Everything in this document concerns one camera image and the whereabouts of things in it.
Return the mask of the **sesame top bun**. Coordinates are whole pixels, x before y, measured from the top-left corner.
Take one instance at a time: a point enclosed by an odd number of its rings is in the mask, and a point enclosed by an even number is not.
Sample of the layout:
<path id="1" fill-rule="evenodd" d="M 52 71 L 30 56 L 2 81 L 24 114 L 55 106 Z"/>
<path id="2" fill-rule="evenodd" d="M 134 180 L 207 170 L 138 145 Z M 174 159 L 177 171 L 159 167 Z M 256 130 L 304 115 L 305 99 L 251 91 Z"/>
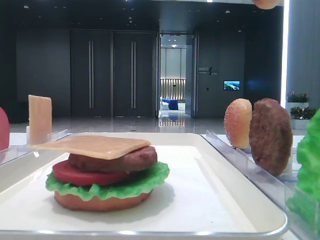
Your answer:
<path id="1" fill-rule="evenodd" d="M 252 0 L 252 2 L 262 10 L 270 10 L 276 7 L 280 0 Z"/>

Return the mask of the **sesame bun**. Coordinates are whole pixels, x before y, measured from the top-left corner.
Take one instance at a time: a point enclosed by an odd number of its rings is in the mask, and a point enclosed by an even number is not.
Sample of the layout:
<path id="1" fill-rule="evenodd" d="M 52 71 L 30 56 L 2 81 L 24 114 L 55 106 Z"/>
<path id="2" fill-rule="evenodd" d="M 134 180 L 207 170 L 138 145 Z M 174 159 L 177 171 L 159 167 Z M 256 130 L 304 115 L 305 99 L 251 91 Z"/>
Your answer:
<path id="1" fill-rule="evenodd" d="M 251 120 L 252 104 L 248 99 L 237 98 L 227 106 L 223 125 L 226 137 L 233 147 L 248 147 Z"/>
<path id="2" fill-rule="evenodd" d="M 276 7 L 280 0 L 252 0 L 252 2 L 262 10 L 270 10 Z"/>

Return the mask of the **meat patty on burger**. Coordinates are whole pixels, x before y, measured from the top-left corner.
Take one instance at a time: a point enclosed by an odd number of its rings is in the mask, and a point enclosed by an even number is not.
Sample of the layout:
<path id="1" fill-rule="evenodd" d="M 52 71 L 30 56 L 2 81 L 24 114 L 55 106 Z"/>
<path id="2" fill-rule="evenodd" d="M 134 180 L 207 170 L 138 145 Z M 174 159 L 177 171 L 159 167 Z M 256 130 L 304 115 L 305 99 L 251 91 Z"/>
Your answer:
<path id="1" fill-rule="evenodd" d="M 111 160 L 71 153 L 67 161 L 70 166 L 82 171 L 129 173 L 151 168 L 157 164 L 158 156 L 156 149 L 153 146 L 148 146 Z"/>

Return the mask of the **flat cheese slice on burger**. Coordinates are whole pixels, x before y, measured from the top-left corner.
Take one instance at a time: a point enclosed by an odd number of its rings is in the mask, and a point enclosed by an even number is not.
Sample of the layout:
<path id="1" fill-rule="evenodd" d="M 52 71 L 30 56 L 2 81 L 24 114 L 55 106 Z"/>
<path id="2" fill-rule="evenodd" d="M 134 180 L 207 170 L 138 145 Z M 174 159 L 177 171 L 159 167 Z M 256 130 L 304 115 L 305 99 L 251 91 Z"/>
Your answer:
<path id="1" fill-rule="evenodd" d="M 144 139 L 80 135 L 34 144 L 30 147 L 32 149 L 59 150 L 91 158 L 113 160 L 150 145 L 151 142 Z"/>

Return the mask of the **green lettuce leaf on burger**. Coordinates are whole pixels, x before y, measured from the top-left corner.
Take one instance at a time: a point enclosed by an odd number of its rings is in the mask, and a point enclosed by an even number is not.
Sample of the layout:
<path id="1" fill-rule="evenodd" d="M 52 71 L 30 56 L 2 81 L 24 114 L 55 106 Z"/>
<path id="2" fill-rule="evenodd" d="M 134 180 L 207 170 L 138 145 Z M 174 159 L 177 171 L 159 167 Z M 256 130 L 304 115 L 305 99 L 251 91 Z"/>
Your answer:
<path id="1" fill-rule="evenodd" d="M 140 171 L 133 178 L 123 182 L 105 186 L 98 184 L 76 186 L 72 183 L 59 181 L 51 172 L 47 175 L 45 187 L 50 192 L 58 192 L 62 196 L 74 195 L 85 202 L 90 201 L 93 197 L 98 197 L 100 200 L 125 199 L 150 193 L 154 188 L 165 183 L 169 173 L 168 164 L 159 161 L 151 168 Z"/>

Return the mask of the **tomato slice on burger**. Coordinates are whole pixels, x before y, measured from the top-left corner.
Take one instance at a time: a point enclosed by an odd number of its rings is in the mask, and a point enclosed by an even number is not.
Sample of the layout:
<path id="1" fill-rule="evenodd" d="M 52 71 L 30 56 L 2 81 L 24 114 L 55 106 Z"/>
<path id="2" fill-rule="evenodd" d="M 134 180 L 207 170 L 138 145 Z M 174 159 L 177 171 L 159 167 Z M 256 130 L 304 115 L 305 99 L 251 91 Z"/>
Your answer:
<path id="1" fill-rule="evenodd" d="M 67 160 L 55 164 L 52 168 L 54 177 L 63 183 L 76 186 L 100 186 L 115 184 L 133 177 L 136 172 L 89 172 L 72 167 Z"/>

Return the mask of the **upright cheese slice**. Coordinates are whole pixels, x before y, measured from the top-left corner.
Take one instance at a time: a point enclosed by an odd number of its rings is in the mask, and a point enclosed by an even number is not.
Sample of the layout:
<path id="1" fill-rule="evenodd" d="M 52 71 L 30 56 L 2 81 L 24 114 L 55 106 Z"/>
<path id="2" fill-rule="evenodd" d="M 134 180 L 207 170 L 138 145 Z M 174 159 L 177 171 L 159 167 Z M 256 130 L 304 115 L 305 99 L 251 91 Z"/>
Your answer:
<path id="1" fill-rule="evenodd" d="M 52 133 L 52 100 L 50 97 L 28 96 L 29 143 L 45 143 Z"/>

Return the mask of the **upright green lettuce leaf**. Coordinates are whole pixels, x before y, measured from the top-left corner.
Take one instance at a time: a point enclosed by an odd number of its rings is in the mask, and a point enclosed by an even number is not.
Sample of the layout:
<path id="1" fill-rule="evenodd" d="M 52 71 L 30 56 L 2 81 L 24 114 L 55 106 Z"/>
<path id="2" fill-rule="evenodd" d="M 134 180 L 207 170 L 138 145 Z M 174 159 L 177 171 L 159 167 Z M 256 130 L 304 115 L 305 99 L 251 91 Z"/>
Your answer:
<path id="1" fill-rule="evenodd" d="M 297 145 L 298 171 L 295 194 L 289 209 L 317 230 L 320 229 L 320 112 L 310 120 L 306 136 Z"/>

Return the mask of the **white rectangular metal tray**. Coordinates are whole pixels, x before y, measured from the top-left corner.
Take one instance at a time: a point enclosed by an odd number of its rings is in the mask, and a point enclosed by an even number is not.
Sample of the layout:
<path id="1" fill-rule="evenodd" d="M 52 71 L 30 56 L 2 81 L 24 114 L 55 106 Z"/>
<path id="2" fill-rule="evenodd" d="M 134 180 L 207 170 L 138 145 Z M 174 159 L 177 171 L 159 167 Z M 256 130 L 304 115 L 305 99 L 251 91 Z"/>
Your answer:
<path id="1" fill-rule="evenodd" d="M 117 132 L 150 141 L 167 163 L 165 183 L 137 207 L 71 211 L 46 190 L 67 153 L 38 150 L 0 168 L 3 240 L 279 240 L 287 214 L 204 137 L 192 133 Z"/>

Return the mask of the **bottom bun on tray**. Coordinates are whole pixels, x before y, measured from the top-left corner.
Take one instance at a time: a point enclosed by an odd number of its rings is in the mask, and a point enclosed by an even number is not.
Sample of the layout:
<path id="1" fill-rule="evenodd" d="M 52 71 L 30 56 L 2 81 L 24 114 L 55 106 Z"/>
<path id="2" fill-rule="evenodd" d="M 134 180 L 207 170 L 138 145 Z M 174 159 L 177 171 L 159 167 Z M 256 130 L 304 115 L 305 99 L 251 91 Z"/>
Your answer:
<path id="1" fill-rule="evenodd" d="M 141 193 L 135 197 L 117 198 L 111 197 L 102 200 L 94 196 L 89 201 L 82 200 L 79 196 L 73 194 L 61 195 L 57 191 L 54 192 L 54 199 L 64 208 L 73 211 L 93 211 L 93 212 L 110 212 L 118 210 L 126 210 L 144 202 L 152 192 Z"/>

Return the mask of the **right clear plastic rack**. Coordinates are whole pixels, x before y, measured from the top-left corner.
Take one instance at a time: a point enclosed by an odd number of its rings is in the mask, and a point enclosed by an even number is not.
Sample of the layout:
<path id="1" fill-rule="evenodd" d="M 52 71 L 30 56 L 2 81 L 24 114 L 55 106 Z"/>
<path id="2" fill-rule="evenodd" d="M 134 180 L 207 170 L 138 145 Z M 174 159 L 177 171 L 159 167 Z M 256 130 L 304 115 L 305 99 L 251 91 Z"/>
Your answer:
<path id="1" fill-rule="evenodd" d="M 273 176 L 257 166 L 249 148 L 241 150 L 227 143 L 224 135 L 207 131 L 203 137 L 259 190 L 284 210 L 290 231 L 299 240 L 320 238 L 320 202 L 298 188 L 297 164 L 289 164 L 285 173 Z"/>

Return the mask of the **clear plastic rack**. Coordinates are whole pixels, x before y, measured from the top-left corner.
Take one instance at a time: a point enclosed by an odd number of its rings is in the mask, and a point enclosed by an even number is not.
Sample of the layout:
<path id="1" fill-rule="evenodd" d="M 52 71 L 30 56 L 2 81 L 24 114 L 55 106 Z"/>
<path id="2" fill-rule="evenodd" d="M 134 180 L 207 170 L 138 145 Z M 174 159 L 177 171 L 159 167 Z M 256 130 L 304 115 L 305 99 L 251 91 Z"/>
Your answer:
<path id="1" fill-rule="evenodd" d="M 43 142 L 57 141 L 62 138 L 70 135 L 67 129 L 61 131 L 54 131 L 48 134 Z M 27 155 L 29 153 L 33 153 L 33 155 L 37 158 L 40 156 L 39 151 L 37 149 L 30 148 L 30 133 L 29 126 L 26 127 L 26 133 L 22 132 L 13 132 L 10 133 L 9 140 L 9 148 L 0 151 L 0 164 L 6 164 L 11 162 L 19 157 Z"/>
<path id="2" fill-rule="evenodd" d="M 284 210 L 290 231 L 299 240 L 320 238 L 320 202 L 298 188 L 297 164 L 289 164 L 285 173 L 273 176 L 257 166 L 249 148 L 241 150 L 227 143 L 224 135 L 207 131 L 203 137 L 259 190 Z"/>

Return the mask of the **potted plants in planter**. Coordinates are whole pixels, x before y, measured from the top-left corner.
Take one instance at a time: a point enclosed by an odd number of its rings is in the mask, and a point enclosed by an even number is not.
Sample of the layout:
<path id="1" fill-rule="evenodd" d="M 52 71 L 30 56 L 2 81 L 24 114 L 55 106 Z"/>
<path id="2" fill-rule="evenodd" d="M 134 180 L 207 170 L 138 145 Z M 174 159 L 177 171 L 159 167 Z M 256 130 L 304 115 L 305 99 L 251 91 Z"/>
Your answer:
<path id="1" fill-rule="evenodd" d="M 305 130 L 317 110 L 310 107 L 310 97 L 307 93 L 292 91 L 286 98 L 286 110 L 291 117 L 291 126 L 296 130 Z"/>

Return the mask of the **left clear plastic rack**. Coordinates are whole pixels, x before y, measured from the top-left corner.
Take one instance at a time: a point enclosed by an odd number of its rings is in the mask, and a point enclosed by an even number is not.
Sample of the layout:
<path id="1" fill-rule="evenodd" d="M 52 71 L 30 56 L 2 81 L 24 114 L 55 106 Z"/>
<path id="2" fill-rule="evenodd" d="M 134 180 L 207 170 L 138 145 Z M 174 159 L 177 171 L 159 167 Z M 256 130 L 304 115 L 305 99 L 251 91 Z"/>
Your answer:
<path id="1" fill-rule="evenodd" d="M 62 138 L 70 135 L 67 129 L 61 131 L 54 131 L 48 134 L 43 142 L 57 141 Z M 9 140 L 9 148 L 0 151 L 0 164 L 6 164 L 11 162 L 19 157 L 27 155 L 29 153 L 33 153 L 33 155 L 37 158 L 40 156 L 39 151 L 37 149 L 30 148 L 30 133 L 29 126 L 26 127 L 26 133 L 22 132 L 13 132 L 10 133 Z"/>

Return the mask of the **wall display screen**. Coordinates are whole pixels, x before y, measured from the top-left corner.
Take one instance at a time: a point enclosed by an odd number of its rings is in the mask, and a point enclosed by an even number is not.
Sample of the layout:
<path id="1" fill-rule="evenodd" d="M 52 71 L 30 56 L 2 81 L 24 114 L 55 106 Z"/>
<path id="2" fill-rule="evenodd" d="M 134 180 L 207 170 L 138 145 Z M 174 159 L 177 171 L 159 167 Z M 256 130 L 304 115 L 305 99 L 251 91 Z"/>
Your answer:
<path id="1" fill-rule="evenodd" d="M 239 91 L 240 90 L 240 81 L 229 81 L 225 80 L 223 82 L 224 91 Z"/>

